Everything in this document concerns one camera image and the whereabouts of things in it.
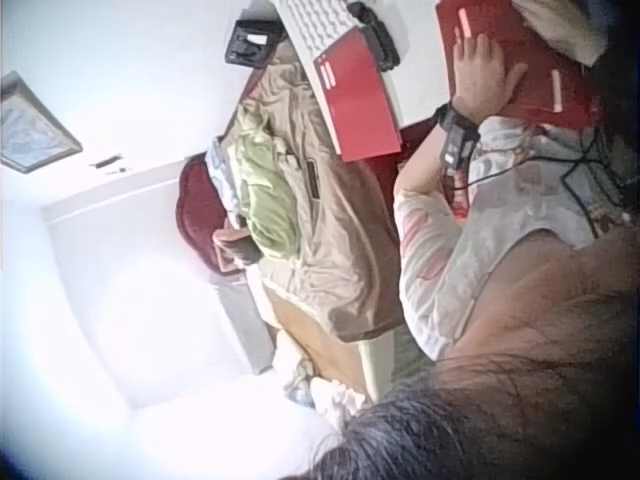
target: dark red chair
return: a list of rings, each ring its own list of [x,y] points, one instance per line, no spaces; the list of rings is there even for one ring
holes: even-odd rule
[[[238,270],[220,271],[211,236],[224,227],[227,211],[211,182],[204,153],[191,157],[180,174],[180,194],[176,205],[176,223],[182,238],[200,256],[209,269],[228,277]]]

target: wire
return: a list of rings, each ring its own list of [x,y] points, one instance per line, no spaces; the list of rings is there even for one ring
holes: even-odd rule
[[[621,179],[620,179],[619,175],[611,168],[610,162],[607,161],[607,163],[605,163],[605,160],[603,160],[603,159],[609,160],[609,158],[608,158],[608,155],[606,155],[605,152],[603,152],[603,150],[602,150],[600,128],[596,127],[594,129],[593,138],[591,139],[591,142],[589,143],[589,146],[586,149],[584,148],[584,141],[583,141],[582,135],[583,135],[583,131],[580,131],[580,149],[582,150],[582,155],[580,157],[578,157],[578,158],[575,158],[575,159],[555,158],[555,157],[547,157],[547,156],[544,156],[544,155],[537,155],[537,156],[533,156],[533,157],[528,157],[525,160],[523,160],[522,162],[520,162],[520,163],[518,163],[516,165],[513,165],[513,166],[511,166],[509,168],[506,168],[506,169],[501,170],[501,171],[496,172],[496,173],[492,173],[490,175],[486,175],[486,176],[484,176],[482,178],[474,180],[473,182],[469,182],[466,185],[463,185],[461,187],[453,187],[450,190],[452,190],[452,191],[467,190],[469,187],[471,187],[473,185],[476,185],[478,183],[485,182],[487,180],[491,180],[491,179],[499,177],[501,175],[505,175],[506,173],[511,172],[512,170],[515,170],[516,168],[518,168],[518,167],[520,167],[520,166],[522,166],[522,165],[524,165],[525,163],[528,163],[528,162],[538,161],[538,162],[560,163],[560,164],[567,164],[567,165],[570,164],[571,167],[569,168],[569,170],[567,170],[565,173],[563,173],[561,175],[560,183],[565,188],[567,193],[576,202],[576,205],[578,206],[578,208],[580,208],[580,210],[582,211],[585,219],[587,220],[587,223],[589,224],[589,229],[591,230],[591,233],[593,234],[593,237],[597,239],[599,237],[598,231],[597,231],[597,229],[595,227],[593,219],[591,218],[591,215],[589,214],[589,210],[586,207],[586,205],[584,204],[584,202],[582,201],[582,199],[580,198],[580,196],[569,185],[568,179],[581,165],[586,165],[588,170],[589,170],[589,172],[591,173],[591,176],[592,176],[592,178],[594,180],[594,183],[598,186],[598,188],[603,193],[603,195],[607,198],[607,200],[613,206],[615,206],[617,208],[621,208],[622,205],[619,202],[616,202],[611,198],[611,195],[609,195],[609,192],[607,192],[607,190],[604,188],[604,186],[602,185],[602,183],[598,179],[598,176],[594,172],[593,165],[594,164],[600,165],[604,169],[604,171],[606,172],[606,175],[611,180],[611,182],[615,185],[615,187],[618,189],[618,191],[620,191],[622,189],[622,183],[621,183]],[[594,146],[598,150],[598,157],[599,158],[598,159],[589,159],[589,158],[587,158],[587,155],[589,155],[591,150],[593,150]]]

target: white shirt with red pattern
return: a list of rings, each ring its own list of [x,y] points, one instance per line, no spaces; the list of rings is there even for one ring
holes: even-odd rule
[[[580,249],[594,237],[560,177],[571,164],[523,161],[532,156],[577,159],[588,145],[580,134],[553,127],[531,128],[493,117],[480,128],[469,182],[516,168],[470,187],[470,212],[464,227],[443,195],[401,192],[394,204],[400,234],[400,299],[409,328],[422,350],[438,360],[464,333],[475,299],[505,254],[526,235],[550,230]],[[608,191],[610,184],[596,170]],[[586,165],[567,179],[596,228],[617,223],[618,215],[600,198]]]

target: floor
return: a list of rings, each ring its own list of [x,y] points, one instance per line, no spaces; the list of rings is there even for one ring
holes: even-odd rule
[[[336,438],[314,410],[283,397],[273,371],[146,409],[134,428],[145,455],[182,480],[281,478]]]

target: red folder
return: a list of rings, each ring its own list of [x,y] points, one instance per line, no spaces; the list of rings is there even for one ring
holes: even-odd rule
[[[461,35],[486,33],[498,40],[507,71],[517,62],[529,69],[500,115],[579,130],[593,126],[596,99],[582,67],[549,47],[513,7],[511,0],[442,0],[436,6],[447,61],[449,89],[455,93],[453,46]]]
[[[353,162],[402,150],[387,91],[359,29],[315,60],[342,160]]]

